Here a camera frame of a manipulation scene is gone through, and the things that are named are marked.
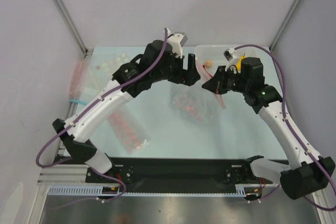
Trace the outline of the beige toy mushroom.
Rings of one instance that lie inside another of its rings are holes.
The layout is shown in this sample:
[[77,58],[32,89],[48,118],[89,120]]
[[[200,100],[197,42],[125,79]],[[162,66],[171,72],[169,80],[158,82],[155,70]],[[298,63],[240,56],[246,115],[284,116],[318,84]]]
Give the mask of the beige toy mushroom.
[[205,68],[209,69],[213,66],[213,62],[211,60],[206,60],[204,64]]

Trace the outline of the clear strawberry zip bag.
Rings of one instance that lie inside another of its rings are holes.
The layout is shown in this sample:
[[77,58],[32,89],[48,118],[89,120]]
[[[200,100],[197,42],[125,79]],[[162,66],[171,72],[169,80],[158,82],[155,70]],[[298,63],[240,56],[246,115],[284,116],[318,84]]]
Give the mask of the clear strawberry zip bag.
[[193,86],[173,84],[171,86],[171,107],[174,113],[185,120],[207,123],[220,111],[226,109],[223,98],[202,88],[211,74],[197,60],[196,69],[201,76]]

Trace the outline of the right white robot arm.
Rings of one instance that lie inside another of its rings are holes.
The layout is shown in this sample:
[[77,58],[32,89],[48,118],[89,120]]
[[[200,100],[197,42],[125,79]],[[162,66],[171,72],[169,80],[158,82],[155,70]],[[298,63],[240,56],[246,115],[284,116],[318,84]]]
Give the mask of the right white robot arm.
[[245,181],[254,183],[262,177],[279,183],[293,200],[328,185],[335,187],[331,179],[334,160],[322,157],[297,128],[286,111],[282,96],[275,87],[265,84],[264,67],[259,58],[243,59],[239,72],[219,66],[202,87],[218,95],[229,91],[241,93],[245,102],[271,129],[287,157],[288,165],[257,158],[242,169]]

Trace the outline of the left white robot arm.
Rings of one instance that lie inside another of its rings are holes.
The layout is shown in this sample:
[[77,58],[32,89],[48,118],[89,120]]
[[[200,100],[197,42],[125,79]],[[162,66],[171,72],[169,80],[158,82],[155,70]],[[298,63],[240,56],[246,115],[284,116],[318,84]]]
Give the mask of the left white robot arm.
[[54,120],[52,126],[70,157],[94,169],[102,181],[112,181],[116,170],[107,154],[98,150],[89,139],[96,128],[154,83],[166,80],[192,86],[200,79],[196,56],[188,55],[187,69],[184,69],[184,56],[177,45],[162,40],[149,43],[142,54],[122,64],[106,87],[77,115]]

